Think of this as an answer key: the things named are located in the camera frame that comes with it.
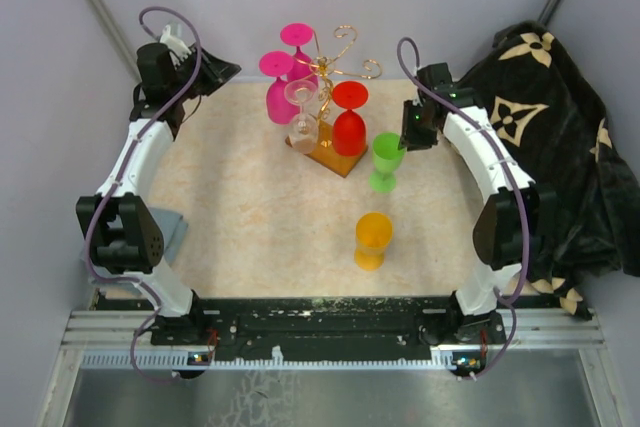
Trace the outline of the green plastic wine glass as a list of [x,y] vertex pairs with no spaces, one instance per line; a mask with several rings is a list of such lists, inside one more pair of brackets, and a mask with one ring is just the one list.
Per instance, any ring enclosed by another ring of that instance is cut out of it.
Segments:
[[400,136],[393,132],[377,135],[372,144],[374,171],[369,177],[370,187],[378,193],[390,193],[396,186],[395,172],[406,150],[400,147]]

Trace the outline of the red plastic wine glass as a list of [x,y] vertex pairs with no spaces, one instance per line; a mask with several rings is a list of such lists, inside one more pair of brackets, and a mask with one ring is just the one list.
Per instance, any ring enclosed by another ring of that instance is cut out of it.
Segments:
[[368,90],[357,81],[344,81],[333,90],[333,102],[343,109],[333,124],[332,142],[337,154],[353,157],[366,147],[366,124],[356,112],[368,101]]

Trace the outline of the magenta plastic wine glass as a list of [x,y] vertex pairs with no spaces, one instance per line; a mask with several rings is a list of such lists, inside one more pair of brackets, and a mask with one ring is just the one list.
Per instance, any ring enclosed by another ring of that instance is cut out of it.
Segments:
[[312,73],[310,67],[312,59],[302,51],[302,47],[312,40],[313,34],[313,29],[304,23],[290,23],[282,28],[281,41],[295,48],[295,52],[292,54],[294,65],[287,74],[289,82],[308,80],[318,86],[317,76]]

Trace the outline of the gold wire wine glass rack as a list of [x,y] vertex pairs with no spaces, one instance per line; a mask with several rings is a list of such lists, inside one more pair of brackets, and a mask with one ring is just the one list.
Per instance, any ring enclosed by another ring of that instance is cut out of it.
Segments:
[[319,137],[314,151],[305,156],[345,178],[367,152],[367,130],[366,147],[363,153],[353,157],[345,157],[336,153],[332,142],[333,124],[336,118],[343,112],[343,109],[333,102],[333,90],[337,84],[344,81],[357,81],[362,83],[364,80],[376,79],[381,76],[382,67],[377,61],[367,59],[363,62],[363,68],[365,69],[363,74],[347,73],[337,69],[337,61],[357,40],[358,34],[356,29],[350,25],[341,25],[334,30],[333,36],[335,38],[348,38],[349,42],[333,57],[322,53],[317,34],[314,29],[313,31],[313,38],[310,42],[313,42],[315,45],[316,55],[311,57],[312,62],[310,67],[312,73],[317,76],[318,86],[315,99],[307,105],[306,111],[313,115],[318,121]]

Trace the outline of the clear wine glass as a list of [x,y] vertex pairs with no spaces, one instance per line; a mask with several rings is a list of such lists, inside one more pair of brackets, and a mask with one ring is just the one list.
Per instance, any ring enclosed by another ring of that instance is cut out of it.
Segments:
[[289,123],[287,140],[294,150],[303,155],[311,154],[318,143],[318,121],[306,111],[316,92],[317,86],[313,82],[302,79],[288,83],[284,90],[286,99],[299,108]]

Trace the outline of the orange plastic wine glass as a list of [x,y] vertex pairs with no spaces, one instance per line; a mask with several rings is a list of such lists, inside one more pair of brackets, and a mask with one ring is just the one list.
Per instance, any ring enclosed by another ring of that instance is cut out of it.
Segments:
[[380,268],[392,237],[393,224],[388,216],[380,212],[370,212],[362,216],[355,227],[356,265],[366,271]]

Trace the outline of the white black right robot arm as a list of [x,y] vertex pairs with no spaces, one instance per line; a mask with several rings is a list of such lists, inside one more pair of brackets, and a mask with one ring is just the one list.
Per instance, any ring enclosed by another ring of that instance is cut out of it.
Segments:
[[399,148],[426,150],[444,137],[471,172],[484,206],[472,230],[477,256],[472,274],[451,298],[448,334],[470,342],[481,317],[494,311],[497,292],[525,276],[550,236],[557,196],[536,183],[509,154],[476,92],[457,86],[445,63],[420,68],[418,96],[403,106]]

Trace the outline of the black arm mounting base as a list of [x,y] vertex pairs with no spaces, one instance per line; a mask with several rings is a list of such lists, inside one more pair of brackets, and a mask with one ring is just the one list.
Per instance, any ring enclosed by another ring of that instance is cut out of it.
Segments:
[[183,378],[207,369],[267,367],[342,369],[418,365],[462,376],[481,371],[502,345],[501,315],[457,328],[452,297],[316,297],[201,299],[196,314],[145,318],[144,300],[100,296],[99,313],[135,313],[154,347],[178,350],[172,367]]

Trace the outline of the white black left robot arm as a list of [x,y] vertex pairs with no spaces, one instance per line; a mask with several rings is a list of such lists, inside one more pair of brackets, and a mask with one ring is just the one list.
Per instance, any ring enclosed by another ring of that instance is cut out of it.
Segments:
[[194,344],[206,336],[208,320],[192,310],[193,291],[169,267],[163,233],[146,198],[180,131],[185,101],[211,95],[241,68],[180,41],[145,44],[136,56],[141,81],[126,142],[96,193],[76,203],[85,263],[97,281],[128,283],[143,293],[158,315],[174,318],[174,334]]

